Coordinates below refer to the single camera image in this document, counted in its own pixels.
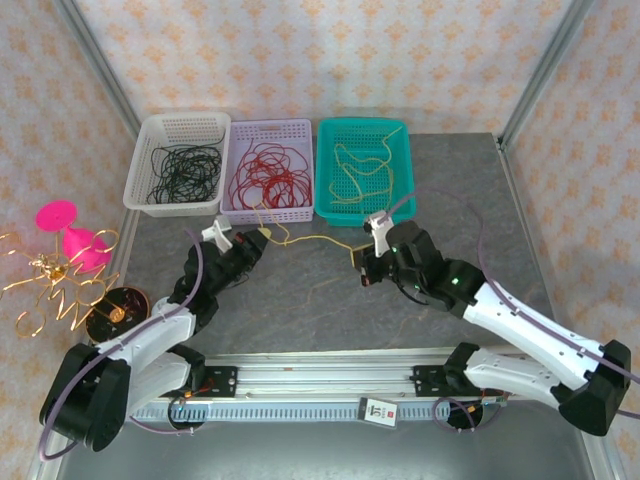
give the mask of wall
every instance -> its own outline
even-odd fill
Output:
[[[141,118],[381,115],[502,131],[570,0],[79,0]]]
[[[0,9],[0,232],[18,231],[25,250],[53,250],[35,231],[45,203],[77,203],[77,224],[117,228],[133,151],[129,137],[50,0],[3,2]],[[0,242],[0,251],[8,245]],[[27,278],[22,258],[0,257],[0,288]],[[0,301],[0,465],[23,479],[40,432],[38,414],[67,348],[69,322],[49,322],[19,339],[14,319],[30,308],[36,287]]]
[[[618,339],[640,371],[640,9],[595,2],[509,158],[556,316]],[[632,386],[624,407],[640,411]],[[629,478],[640,422],[613,435]]]

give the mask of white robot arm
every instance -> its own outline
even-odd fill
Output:
[[[218,310],[216,296],[253,268],[267,244],[258,230],[228,240],[223,232],[230,226],[220,218],[203,231],[203,238],[213,243],[199,244],[202,264],[194,246],[184,276],[172,295],[154,306],[150,319],[107,342],[80,343],[67,352],[40,411],[42,424],[49,423],[62,392],[72,388],[56,407],[59,413],[51,420],[52,429],[100,451],[113,441],[125,418],[150,400],[173,390],[201,387],[204,356],[180,342],[211,321]],[[199,271],[201,283],[193,292]],[[85,366],[99,357],[104,358],[84,373]]]
[[[588,433],[607,433],[629,380],[604,363],[629,371],[631,354],[626,346],[615,340],[601,345],[581,337],[515,299],[480,269],[443,258],[415,222],[394,225],[390,216],[378,212],[369,217],[365,230],[374,245],[354,256],[363,285],[391,279],[410,300],[486,328],[535,360],[461,344],[445,365],[444,378],[419,379],[425,395],[433,395],[429,383],[433,391],[440,391],[443,384],[502,390],[557,408]],[[422,300],[405,288],[417,290]]]

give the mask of gray tabletop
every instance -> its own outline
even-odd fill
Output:
[[[414,219],[443,255],[477,265],[478,223],[464,206],[429,192],[428,186],[463,194],[477,206],[486,222],[484,251],[493,277],[550,315],[493,137],[412,135],[411,153],[418,202]],[[152,302],[169,295],[191,246],[184,228],[200,231],[212,221],[142,214],[125,284],[139,287]],[[323,233],[353,246],[370,241],[360,228],[331,228],[317,216],[288,227],[294,237]],[[269,244],[249,281],[221,293],[218,302],[211,324],[188,342],[205,355],[504,343],[449,314],[409,302],[391,282],[363,288],[348,251],[322,240]]]

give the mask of label sticker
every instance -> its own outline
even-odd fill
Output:
[[[363,397],[358,408],[358,420],[395,428],[398,422],[398,405]]]

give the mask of pink disc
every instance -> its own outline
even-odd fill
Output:
[[[73,202],[56,200],[46,204],[36,215],[36,225],[45,232],[59,232],[71,225],[78,215]]]

